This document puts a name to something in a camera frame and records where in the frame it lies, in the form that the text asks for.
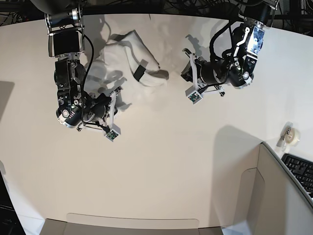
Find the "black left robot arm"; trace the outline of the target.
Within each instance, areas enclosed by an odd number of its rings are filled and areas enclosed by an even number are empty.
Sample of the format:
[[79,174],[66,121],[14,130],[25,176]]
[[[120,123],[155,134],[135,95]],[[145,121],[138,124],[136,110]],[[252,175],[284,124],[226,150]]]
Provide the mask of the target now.
[[[277,0],[235,0],[218,6],[217,12],[226,14],[229,21],[211,38],[209,61],[187,48],[183,49],[189,62],[181,76],[193,84],[185,92],[189,100],[197,103],[205,94],[224,96],[224,84],[242,89],[252,83],[265,28],[268,20],[274,19],[278,5]],[[226,30],[230,34],[231,47],[218,56],[214,43]]]

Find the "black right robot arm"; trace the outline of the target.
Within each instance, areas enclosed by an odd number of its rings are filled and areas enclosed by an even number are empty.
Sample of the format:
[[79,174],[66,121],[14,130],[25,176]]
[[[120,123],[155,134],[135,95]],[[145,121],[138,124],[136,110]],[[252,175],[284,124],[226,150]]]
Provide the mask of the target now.
[[113,140],[120,135],[114,124],[117,87],[108,95],[95,97],[85,91],[90,68],[85,68],[79,56],[85,50],[88,36],[84,33],[83,10],[80,0],[34,0],[32,3],[45,14],[48,30],[48,55],[57,58],[54,82],[57,86],[58,121],[78,131],[99,131]]

